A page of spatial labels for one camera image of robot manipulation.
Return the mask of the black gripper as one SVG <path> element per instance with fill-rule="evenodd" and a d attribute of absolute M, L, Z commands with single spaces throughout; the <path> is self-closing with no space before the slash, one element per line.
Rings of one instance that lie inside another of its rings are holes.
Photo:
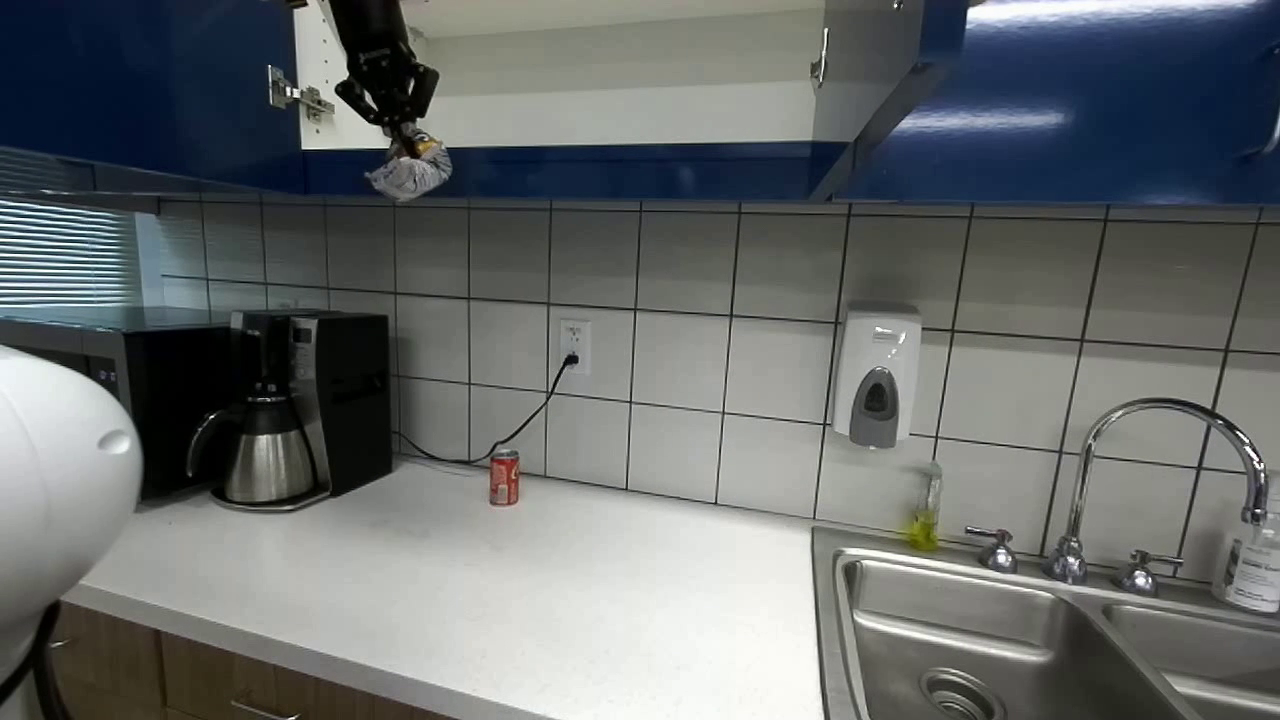
<path fill-rule="evenodd" d="M 392 148 L 419 152 L 442 73 L 419 66 L 401 0 L 328 0 L 347 75 L 335 97 L 370 124 L 389 128 Z"/>

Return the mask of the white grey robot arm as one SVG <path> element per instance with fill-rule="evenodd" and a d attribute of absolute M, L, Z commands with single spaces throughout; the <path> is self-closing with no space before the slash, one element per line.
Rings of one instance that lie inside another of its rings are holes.
<path fill-rule="evenodd" d="M 389 137 L 370 183 L 418 199 L 454 178 L 424 128 L 442 73 L 406 30 L 401 0 L 328 0 L 347 75 L 345 103 Z M 66 720 L 47 675 L 61 597 L 120 539 L 135 513 L 143 445 L 94 377 L 0 348 L 0 720 Z"/>

